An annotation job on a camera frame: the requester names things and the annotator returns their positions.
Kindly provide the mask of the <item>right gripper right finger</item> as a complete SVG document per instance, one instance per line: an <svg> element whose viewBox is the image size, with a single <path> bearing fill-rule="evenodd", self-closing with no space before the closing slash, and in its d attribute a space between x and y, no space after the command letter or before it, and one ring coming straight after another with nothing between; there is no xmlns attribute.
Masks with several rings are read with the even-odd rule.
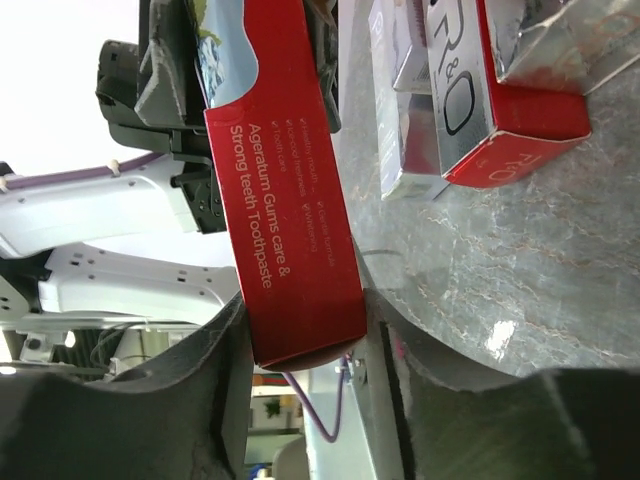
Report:
<svg viewBox="0 0 640 480"><path fill-rule="evenodd" d="M365 430L381 479L635 479L637 369L486 367L365 293Z"/></svg>

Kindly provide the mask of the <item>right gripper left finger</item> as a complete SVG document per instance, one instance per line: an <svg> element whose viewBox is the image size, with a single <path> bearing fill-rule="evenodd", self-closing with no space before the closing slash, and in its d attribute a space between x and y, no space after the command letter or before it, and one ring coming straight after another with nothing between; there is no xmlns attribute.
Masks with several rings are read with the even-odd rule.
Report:
<svg viewBox="0 0 640 480"><path fill-rule="evenodd" d="M253 358L247 309L217 316L111 381L1 378L4 479L239 479Z"/></svg>

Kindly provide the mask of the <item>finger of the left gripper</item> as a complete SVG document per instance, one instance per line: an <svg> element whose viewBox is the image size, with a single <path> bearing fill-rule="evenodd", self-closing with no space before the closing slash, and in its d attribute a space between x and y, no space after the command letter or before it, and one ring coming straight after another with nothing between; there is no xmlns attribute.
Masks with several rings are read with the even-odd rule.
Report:
<svg viewBox="0 0 640 480"><path fill-rule="evenodd" d="M338 108L339 30L336 0L304 0L307 31L319 86L327 113L329 131L341 129Z"/></svg>

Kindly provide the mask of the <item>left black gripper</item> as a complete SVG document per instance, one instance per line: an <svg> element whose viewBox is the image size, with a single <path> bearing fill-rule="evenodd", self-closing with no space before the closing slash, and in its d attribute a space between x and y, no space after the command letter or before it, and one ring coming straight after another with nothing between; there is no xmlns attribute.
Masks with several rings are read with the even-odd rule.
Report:
<svg viewBox="0 0 640 480"><path fill-rule="evenodd" d="M138 45L106 41L96 97L111 137L123 146L165 154L169 175L203 234L225 230L205 102L197 72L194 17L187 1L141 1Z"/></svg>

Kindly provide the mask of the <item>red silver R&O box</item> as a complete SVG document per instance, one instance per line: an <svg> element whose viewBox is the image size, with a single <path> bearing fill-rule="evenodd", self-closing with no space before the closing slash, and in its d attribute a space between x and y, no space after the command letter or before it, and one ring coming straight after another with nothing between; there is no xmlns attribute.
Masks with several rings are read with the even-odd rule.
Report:
<svg viewBox="0 0 640 480"><path fill-rule="evenodd" d="M639 59L638 0L487 1L497 80L587 95Z"/></svg>
<svg viewBox="0 0 640 480"><path fill-rule="evenodd" d="M366 334L367 321L303 3L193 9L254 359L272 371L327 363Z"/></svg>
<svg viewBox="0 0 640 480"><path fill-rule="evenodd" d="M518 181L589 137L583 97L503 85L482 1L424 7L441 174L493 188Z"/></svg>

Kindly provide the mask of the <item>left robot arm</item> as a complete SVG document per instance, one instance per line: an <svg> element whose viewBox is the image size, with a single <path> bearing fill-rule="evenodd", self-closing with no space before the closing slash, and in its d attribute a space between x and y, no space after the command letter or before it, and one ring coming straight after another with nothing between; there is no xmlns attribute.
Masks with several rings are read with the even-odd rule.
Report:
<svg viewBox="0 0 640 480"><path fill-rule="evenodd" d="M189 267L149 253L209 251L230 231L248 254L285 265L302 194L296 147L308 140L274 111L211 147L203 112L253 107L268 93L307 105L318 79L336 131L336 7L331 1L144 1L136 43L107 41L96 95L112 138L141 156L59 174L1 176L1 317L89 314L212 319L237 293L230 267Z"/></svg>

